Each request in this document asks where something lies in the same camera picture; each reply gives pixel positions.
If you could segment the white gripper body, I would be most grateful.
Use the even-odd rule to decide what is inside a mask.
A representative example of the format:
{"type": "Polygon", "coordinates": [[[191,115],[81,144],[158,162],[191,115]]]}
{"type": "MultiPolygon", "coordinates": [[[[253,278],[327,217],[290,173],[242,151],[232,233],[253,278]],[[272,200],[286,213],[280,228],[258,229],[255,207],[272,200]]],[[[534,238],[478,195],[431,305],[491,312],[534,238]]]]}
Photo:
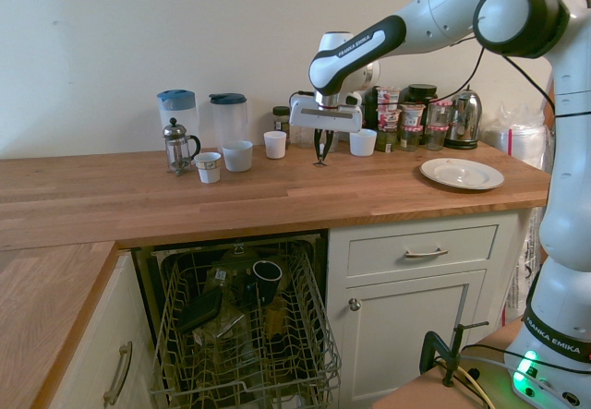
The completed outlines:
{"type": "Polygon", "coordinates": [[[335,132],[356,133],[362,128],[359,106],[339,105],[336,109],[320,109],[313,97],[295,95],[291,101],[290,125],[335,132]]]}

